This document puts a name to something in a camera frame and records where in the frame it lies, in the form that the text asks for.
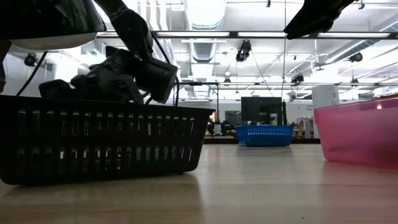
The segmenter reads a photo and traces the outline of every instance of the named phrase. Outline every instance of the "fluorescent light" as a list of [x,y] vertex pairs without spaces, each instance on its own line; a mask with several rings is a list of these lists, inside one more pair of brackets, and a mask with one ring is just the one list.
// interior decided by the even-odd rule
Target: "fluorescent light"
[[327,32],[324,34],[319,34],[318,37],[339,37],[339,38],[385,38],[390,36],[390,33],[379,33],[379,32],[373,32],[373,33],[340,33],[340,32]]
[[158,37],[227,37],[229,32],[208,31],[183,31],[183,32],[158,32]]
[[190,39],[190,40],[181,40],[183,44],[225,44],[226,40],[201,40],[201,39]]
[[285,37],[284,32],[238,32],[238,37]]

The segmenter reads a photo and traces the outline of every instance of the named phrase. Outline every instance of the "lamp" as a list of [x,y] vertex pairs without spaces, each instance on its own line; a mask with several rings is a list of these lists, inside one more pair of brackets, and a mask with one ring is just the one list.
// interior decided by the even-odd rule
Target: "lamp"
[[86,44],[106,26],[90,0],[2,0],[0,30],[19,47],[55,50]]

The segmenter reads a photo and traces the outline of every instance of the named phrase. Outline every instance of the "wire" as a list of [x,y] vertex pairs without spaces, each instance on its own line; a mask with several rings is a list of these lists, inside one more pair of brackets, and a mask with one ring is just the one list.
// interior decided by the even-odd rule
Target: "wire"
[[145,97],[147,97],[147,95],[149,95],[149,92],[146,92],[144,94],[141,95],[142,99],[144,99]]
[[[287,13],[286,13],[286,9],[287,9],[287,0],[285,0],[285,28],[286,28],[286,23],[287,23]],[[285,84],[285,69],[286,69],[286,35],[285,35],[285,39],[284,39],[284,68],[283,68],[283,74],[282,74],[282,89],[281,89],[281,94],[280,94],[280,98],[281,101],[283,102],[284,99],[284,84]]]
[[[159,40],[155,36],[153,32],[150,33],[152,35],[152,38],[155,40],[157,46],[159,47],[160,51],[162,52],[163,57],[166,59],[167,63],[172,64],[169,57],[167,56],[166,52],[164,51],[163,47],[161,46]],[[177,85],[177,95],[175,96],[175,103],[174,106],[178,106],[178,96],[180,93],[180,81],[178,80],[178,77],[175,77],[175,82]]]
[[153,97],[149,97],[149,99],[145,102],[145,105],[148,105],[153,100]]
[[37,65],[35,67],[35,69],[33,70],[32,74],[30,75],[30,77],[27,79],[27,81],[25,82],[24,86],[18,91],[16,96],[20,96],[21,93],[26,89],[26,87],[29,85],[29,83],[32,81],[32,79],[35,77],[38,69],[40,68],[40,66],[42,65],[45,56],[47,55],[47,51],[45,51],[42,55],[42,57],[40,58],[39,62],[37,62]]
[[177,94],[175,95],[175,106],[178,106],[178,94],[180,93],[180,81],[178,78],[175,78],[175,82],[177,83]]
[[260,70],[260,66],[259,66],[259,64],[257,63],[256,57],[254,56],[253,51],[251,52],[251,54],[253,55],[254,62],[256,63],[257,69],[259,70],[259,73],[260,73],[262,79],[264,80],[264,83],[266,84],[267,89],[269,90],[269,93],[271,94],[272,97],[274,97],[274,95],[272,94],[271,89],[269,88],[269,86],[268,86],[268,84],[267,84],[267,82],[266,82],[266,79],[265,79],[264,76],[262,75],[262,72],[261,72],[261,70]]
[[236,93],[238,93],[238,61],[236,61]]

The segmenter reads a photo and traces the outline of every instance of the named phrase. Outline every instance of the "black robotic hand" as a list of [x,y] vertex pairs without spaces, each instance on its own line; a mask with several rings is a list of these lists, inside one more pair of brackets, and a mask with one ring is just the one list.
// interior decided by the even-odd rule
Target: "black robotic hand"
[[39,86],[40,94],[47,98],[143,104],[141,89],[151,93],[156,101],[167,101],[172,88],[170,79],[175,79],[177,67],[153,58],[145,62],[123,49],[107,47],[107,52],[112,54],[101,64],[92,65],[86,75],[77,75],[70,83],[62,80],[43,83]]
[[305,0],[303,7],[284,29],[289,40],[328,32],[341,11],[358,0]]

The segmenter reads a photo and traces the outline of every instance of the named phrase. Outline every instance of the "pink plastic bin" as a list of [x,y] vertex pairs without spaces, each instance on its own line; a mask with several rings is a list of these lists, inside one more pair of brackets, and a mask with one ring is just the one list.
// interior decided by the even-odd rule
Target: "pink plastic bin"
[[325,159],[398,170],[398,98],[315,110]]

